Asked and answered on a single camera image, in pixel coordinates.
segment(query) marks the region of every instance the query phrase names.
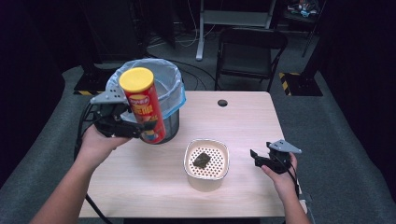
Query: person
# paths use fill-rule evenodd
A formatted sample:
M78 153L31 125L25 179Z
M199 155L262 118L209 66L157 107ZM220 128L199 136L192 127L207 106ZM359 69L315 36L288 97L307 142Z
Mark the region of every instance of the person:
M290 153L291 165L297 170L297 159L293 153ZM294 174L294 170L290 167L290 172ZM297 197L294 182L289 173L277 174L267 166L262 166L262 170L274 181L274 186L280 201L285 209L285 219L287 224L305 224L310 223L308 217L302 208Z
M31 223L78 223L78 215L93 172L114 149L129 140L122 137L105 137L94 125L90 126L82 137L82 145L75 162ZM297 168L297 160L292 153L290 158L293 167ZM263 166L262 170L274 181L276 191L285 207L286 223L309 223L289 174L278 175L266 166Z
M93 172L112 150L128 140L122 137L107 138L94 125L90 126L82 137L75 162L31 223L78 223Z

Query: wrist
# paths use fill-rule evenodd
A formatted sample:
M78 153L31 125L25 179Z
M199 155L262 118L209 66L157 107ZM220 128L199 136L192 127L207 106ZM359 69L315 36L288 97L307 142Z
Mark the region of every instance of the wrist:
M94 171L108 156L109 152L101 148L82 146L75 164L88 171Z
M280 198L280 201L282 201L283 205L287 205L290 203L300 203L296 193L294 192L284 195L283 197Z
M87 162L87 160L83 160L81 157L76 158L72 167L86 174L92 174L97 168L96 165L90 164L89 162Z

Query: pringles can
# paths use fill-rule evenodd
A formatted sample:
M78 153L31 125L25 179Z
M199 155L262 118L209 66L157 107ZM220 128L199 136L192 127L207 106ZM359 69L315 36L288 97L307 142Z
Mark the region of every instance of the pringles can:
M128 98L136 121L140 124L157 121L153 130L142 133L143 140L151 144L160 143L166 132L152 72L144 67L135 67L122 73L119 83Z

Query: gray floor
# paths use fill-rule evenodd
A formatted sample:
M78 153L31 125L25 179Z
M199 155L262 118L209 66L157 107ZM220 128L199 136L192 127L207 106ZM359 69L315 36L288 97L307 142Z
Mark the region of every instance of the gray floor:
M288 34L288 37L290 43L281 58L278 72L302 72L315 42L302 58L306 41L304 35ZM181 44L186 46L189 42L177 43L175 49L160 44L148 48L148 52L161 58L193 64L214 76L215 36L208 36L201 62L195 61L196 41L189 47ZM188 65L175 64L182 71L186 90L213 90L214 81L207 73ZM61 102L28 154L0 190L0 223L27 223L72 164L78 118L83 106L91 99L90 96L73 94L81 75L80 67L64 72L66 88ZM286 140L304 151L298 155L298 174L303 191L313 198L311 208L316 223L396 223L396 205L382 175L349 129L320 73L316 74L315 80L323 92L322 97L287 96L278 76L271 95ZM224 78L220 82L224 90L262 91L266 88L265 84L239 78ZM122 223L121 218L111 220ZM262 218L262 223L282 221L282 218ZM83 218L80 223L102 221Z

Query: desk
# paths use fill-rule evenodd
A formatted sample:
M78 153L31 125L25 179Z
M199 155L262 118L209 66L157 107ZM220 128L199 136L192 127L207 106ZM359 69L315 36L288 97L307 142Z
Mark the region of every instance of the desk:
M266 155L265 142L283 138L271 96L253 91L186 91L174 139L149 145L133 139L93 174L88 193L107 217L283 217L272 180L254 166L249 150ZM228 102L218 105L218 100ZM183 160L195 138L223 142L230 167L219 189L200 192ZM97 217L84 203L81 217Z
M276 0L271 0L268 12L240 12L205 10L204 0L201 0L199 20L199 42L195 59L201 61L204 55L204 24L259 26L268 29L274 12Z

